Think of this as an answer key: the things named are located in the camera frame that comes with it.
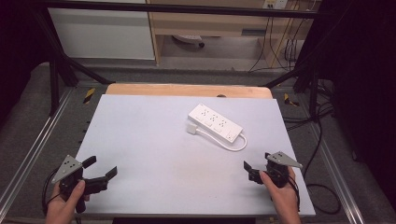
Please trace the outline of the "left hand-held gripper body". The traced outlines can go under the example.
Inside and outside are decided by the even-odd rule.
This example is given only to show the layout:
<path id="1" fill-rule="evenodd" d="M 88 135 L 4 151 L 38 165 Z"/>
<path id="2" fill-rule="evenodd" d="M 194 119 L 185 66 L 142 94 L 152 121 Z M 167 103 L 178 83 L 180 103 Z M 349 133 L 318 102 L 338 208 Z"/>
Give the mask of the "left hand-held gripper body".
<path id="1" fill-rule="evenodd" d="M 106 175 L 96 178 L 84 178 L 82 167 L 82 161 L 77 161 L 70 155 L 67 155 L 64 161 L 61 163 L 57 170 L 55 177 L 52 179 L 52 183 L 58 183 L 60 187 L 60 194 L 69 198 L 72 190 L 77 185 L 79 180 L 85 181 L 84 195 L 92 195 L 99 193 L 103 190 L 107 190 L 108 180 Z M 78 214 L 83 213 L 86 210 L 85 201 L 83 198 L 78 200 L 76 206 L 76 212 Z"/>

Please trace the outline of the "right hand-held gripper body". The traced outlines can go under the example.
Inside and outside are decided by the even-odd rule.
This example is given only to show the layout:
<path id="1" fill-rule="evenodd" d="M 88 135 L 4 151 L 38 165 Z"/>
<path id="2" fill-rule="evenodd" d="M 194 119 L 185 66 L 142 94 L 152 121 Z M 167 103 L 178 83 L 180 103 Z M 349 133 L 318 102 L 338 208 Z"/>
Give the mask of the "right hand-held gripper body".
<path id="1" fill-rule="evenodd" d="M 278 188 L 284 188 L 287 184 L 297 188 L 297 184 L 290 177 L 290 167 L 302 168 L 303 166 L 284 152 L 279 151 L 269 156 L 265 173 Z"/>

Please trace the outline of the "person's right hand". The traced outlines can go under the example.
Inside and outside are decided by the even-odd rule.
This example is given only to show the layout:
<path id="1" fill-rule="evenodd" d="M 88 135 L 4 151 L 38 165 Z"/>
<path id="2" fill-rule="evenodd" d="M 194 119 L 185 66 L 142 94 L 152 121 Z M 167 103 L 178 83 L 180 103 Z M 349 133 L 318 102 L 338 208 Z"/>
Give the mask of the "person's right hand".
<path id="1" fill-rule="evenodd" d="M 270 193 L 278 220 L 281 224 L 302 224 L 299 216 L 296 192 L 290 184 L 278 188 L 264 171 L 260 171 L 261 180 Z"/>

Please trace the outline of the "person's left hand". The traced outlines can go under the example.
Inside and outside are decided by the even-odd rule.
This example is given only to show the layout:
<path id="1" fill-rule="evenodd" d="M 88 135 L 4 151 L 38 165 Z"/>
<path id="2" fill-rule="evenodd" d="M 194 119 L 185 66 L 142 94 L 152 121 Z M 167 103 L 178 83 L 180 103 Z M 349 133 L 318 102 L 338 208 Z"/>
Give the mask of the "person's left hand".
<path id="1" fill-rule="evenodd" d="M 59 184 L 56 183 L 51 194 L 52 200 L 48 203 L 45 224 L 71 224 L 78 200 L 83 198 L 87 202 L 90 199 L 89 195 L 84 195 L 85 186 L 85 181 L 80 180 L 69 198 L 64 200 L 60 194 Z"/>

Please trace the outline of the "white board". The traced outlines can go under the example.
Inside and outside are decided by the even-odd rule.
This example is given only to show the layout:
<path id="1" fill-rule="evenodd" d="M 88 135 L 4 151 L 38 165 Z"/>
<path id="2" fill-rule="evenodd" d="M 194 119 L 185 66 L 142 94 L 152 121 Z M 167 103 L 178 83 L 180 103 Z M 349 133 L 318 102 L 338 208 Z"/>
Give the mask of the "white board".
<path id="1" fill-rule="evenodd" d="M 204 104 L 243 128 L 227 151 L 189 134 L 189 113 Z M 267 189 L 249 180 L 243 165 L 263 169 L 265 153 L 294 151 L 274 99 L 105 94 L 77 158 L 95 156 L 87 178 L 117 175 L 91 197 L 87 214 L 127 216 L 270 215 Z"/>

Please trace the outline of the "white power strip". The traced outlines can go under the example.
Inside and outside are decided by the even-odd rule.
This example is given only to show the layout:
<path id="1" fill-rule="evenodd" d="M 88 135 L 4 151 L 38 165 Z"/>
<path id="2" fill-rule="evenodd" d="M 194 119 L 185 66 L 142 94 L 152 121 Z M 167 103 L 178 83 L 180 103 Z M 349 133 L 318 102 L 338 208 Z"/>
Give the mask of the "white power strip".
<path id="1" fill-rule="evenodd" d="M 198 104 L 188 114 L 188 118 L 230 144 L 232 144 L 243 131 L 240 125 L 223 117 L 220 113 L 203 104 Z"/>

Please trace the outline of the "wooden table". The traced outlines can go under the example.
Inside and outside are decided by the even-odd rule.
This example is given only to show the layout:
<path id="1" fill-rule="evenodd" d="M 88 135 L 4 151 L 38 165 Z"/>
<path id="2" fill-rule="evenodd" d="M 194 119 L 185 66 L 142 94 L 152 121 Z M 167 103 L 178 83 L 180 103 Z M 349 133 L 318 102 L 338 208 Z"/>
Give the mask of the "wooden table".
<path id="1" fill-rule="evenodd" d="M 113 83 L 108 86 L 106 94 L 202 97 L 219 97 L 222 95 L 227 98 L 273 98 L 273 94 L 268 88 L 233 85 Z"/>

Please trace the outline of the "black curtain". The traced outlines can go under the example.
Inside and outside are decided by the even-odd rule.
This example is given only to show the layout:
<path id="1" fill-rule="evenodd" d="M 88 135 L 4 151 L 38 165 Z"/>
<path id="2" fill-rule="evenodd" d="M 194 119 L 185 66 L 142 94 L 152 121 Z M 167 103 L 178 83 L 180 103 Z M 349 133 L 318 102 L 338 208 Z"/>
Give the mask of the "black curtain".
<path id="1" fill-rule="evenodd" d="M 354 0 L 319 73 L 352 146 L 396 206 L 396 0 Z"/>
<path id="2" fill-rule="evenodd" d="M 49 60 L 30 0 L 0 0 L 0 124 L 20 100 L 31 72 Z"/>

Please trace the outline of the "white cabinet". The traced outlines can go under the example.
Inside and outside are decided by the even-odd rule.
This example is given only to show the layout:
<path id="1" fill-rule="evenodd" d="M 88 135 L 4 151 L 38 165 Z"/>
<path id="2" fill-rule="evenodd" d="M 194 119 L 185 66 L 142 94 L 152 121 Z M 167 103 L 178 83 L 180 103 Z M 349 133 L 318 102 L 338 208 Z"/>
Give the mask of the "white cabinet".
<path id="1" fill-rule="evenodd" d="M 50 8 L 49 14 L 69 57 L 155 58 L 147 12 Z"/>

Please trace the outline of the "white chair base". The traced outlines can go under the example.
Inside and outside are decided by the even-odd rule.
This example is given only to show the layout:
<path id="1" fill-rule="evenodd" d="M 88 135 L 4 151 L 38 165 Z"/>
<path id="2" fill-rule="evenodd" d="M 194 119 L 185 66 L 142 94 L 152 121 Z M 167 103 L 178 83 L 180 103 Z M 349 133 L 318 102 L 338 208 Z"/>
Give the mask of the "white chair base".
<path id="1" fill-rule="evenodd" d="M 184 43 L 198 45 L 200 48 L 205 46 L 203 39 L 199 35 L 174 35 L 174 38 Z"/>

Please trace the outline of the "wooden shelf unit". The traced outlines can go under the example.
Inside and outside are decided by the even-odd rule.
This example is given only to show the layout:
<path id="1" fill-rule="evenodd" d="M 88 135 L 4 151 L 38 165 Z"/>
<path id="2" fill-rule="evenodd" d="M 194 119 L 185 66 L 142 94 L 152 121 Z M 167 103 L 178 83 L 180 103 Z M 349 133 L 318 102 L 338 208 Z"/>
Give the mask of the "wooden shelf unit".
<path id="1" fill-rule="evenodd" d="M 149 4 L 191 5 L 210 7 L 263 8 L 264 0 L 146 0 Z M 288 0 L 284 9 L 312 12 L 316 0 Z M 201 14 L 148 14 L 152 34 L 200 36 L 253 36 L 264 48 L 263 56 L 271 67 L 280 65 L 281 53 L 288 44 L 304 41 L 311 28 L 311 19 L 260 18 L 247 16 Z"/>

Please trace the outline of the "aluminium rail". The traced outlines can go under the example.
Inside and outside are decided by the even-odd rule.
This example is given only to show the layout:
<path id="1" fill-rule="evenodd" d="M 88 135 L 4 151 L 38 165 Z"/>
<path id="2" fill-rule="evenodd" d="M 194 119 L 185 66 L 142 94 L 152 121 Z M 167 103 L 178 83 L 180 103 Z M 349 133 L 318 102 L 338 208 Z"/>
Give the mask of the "aluminium rail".
<path id="1" fill-rule="evenodd" d="M 319 140 L 318 148 L 320 150 L 321 157 L 328 170 L 330 179 L 334 185 L 338 198 L 340 199 L 341 205 L 344 208 L 349 223 L 364 224 L 364 218 L 361 214 L 361 210 L 357 206 L 347 182 L 330 151 L 319 124 L 311 124 L 311 129 L 315 137 Z"/>
<path id="2" fill-rule="evenodd" d="M 46 145 L 51 132 L 64 112 L 64 109 L 73 91 L 73 88 L 65 89 L 59 101 L 59 107 L 54 111 L 53 115 L 49 115 L 46 118 L 45 123 L 40 128 L 39 133 L 35 136 L 35 141 L 28 147 L 28 150 L 23 155 L 23 159 L 19 163 L 18 170 L 9 179 L 5 189 L 0 192 L 0 220 L 5 218 L 9 208 L 19 194 L 24 181 L 31 172 L 43 147 Z"/>

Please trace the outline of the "white wall socket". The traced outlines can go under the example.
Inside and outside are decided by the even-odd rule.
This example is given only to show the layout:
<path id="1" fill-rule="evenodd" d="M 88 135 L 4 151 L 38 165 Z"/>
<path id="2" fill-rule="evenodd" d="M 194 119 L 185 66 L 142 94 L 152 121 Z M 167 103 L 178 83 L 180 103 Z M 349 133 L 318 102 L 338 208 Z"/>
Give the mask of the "white wall socket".
<path id="1" fill-rule="evenodd" d="M 288 0 L 264 0 L 262 7 L 267 9 L 284 9 Z"/>

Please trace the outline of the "black metal frame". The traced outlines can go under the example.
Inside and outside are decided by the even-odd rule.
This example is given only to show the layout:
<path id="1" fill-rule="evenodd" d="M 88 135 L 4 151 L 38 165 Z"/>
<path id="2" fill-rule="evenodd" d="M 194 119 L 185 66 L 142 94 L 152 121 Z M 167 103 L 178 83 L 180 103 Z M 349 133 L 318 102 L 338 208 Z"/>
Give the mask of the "black metal frame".
<path id="1" fill-rule="evenodd" d="M 56 32 L 49 28 L 48 23 L 43 18 L 42 12 L 50 8 L 67 9 L 88 9 L 88 10 L 109 10 L 109 11 L 133 11 L 133 12 L 155 12 L 174 14 L 201 14 L 201 15 L 227 15 L 227 16 L 247 16 L 247 17 L 267 17 L 267 18 L 296 18 L 296 19 L 318 19 L 326 20 L 331 17 L 330 13 L 307 12 L 296 10 L 280 9 L 258 9 L 246 7 L 210 7 L 210 6 L 187 6 L 169 4 L 139 4 L 139 3 L 115 3 L 115 2 L 93 2 L 93 1 L 72 1 L 72 0 L 33 0 L 29 10 L 36 22 L 37 29 L 43 34 L 41 44 L 47 49 L 50 65 L 50 85 L 51 85 L 51 111 L 53 114 L 59 106 L 57 74 L 61 75 L 67 86 L 75 87 L 78 84 L 77 77 L 72 70 L 76 68 L 86 76 L 98 81 L 101 84 L 112 84 L 111 80 L 100 77 L 82 64 L 71 59 L 60 47 L 60 42 L 56 38 Z"/>

